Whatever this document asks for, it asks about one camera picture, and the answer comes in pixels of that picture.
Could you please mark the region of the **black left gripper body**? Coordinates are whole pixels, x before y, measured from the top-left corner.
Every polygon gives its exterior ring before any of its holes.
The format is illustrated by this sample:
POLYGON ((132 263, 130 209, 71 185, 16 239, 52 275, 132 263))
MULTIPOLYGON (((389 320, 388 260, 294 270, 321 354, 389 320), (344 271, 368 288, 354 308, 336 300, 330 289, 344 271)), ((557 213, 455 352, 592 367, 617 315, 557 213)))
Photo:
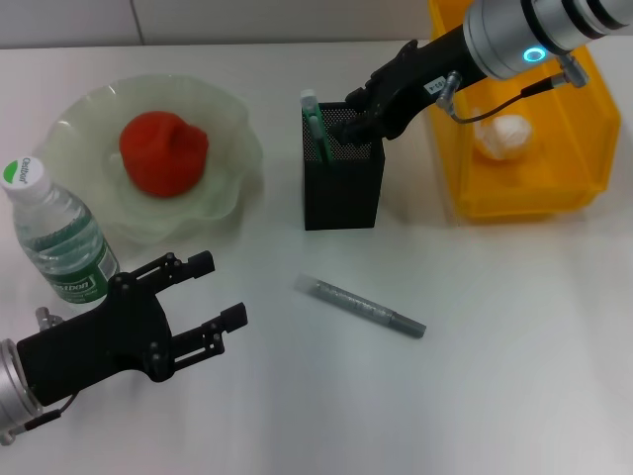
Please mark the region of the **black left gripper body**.
POLYGON ((51 405, 129 370, 153 382, 172 377, 172 332, 156 298, 163 289, 124 274, 97 308, 20 340, 20 361, 36 399, 51 405))

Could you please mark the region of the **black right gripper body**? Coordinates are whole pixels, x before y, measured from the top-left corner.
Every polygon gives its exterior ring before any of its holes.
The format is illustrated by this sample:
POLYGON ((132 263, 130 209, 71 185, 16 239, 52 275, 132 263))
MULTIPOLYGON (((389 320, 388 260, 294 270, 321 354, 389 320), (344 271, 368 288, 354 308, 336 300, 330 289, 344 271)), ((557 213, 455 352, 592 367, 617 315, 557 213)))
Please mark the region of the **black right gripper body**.
POLYGON ((461 76, 462 88, 486 78, 468 50, 462 26, 423 47, 415 41, 406 44, 367 82, 368 138, 399 137, 419 112, 435 103, 438 94, 431 85, 452 71, 461 76))

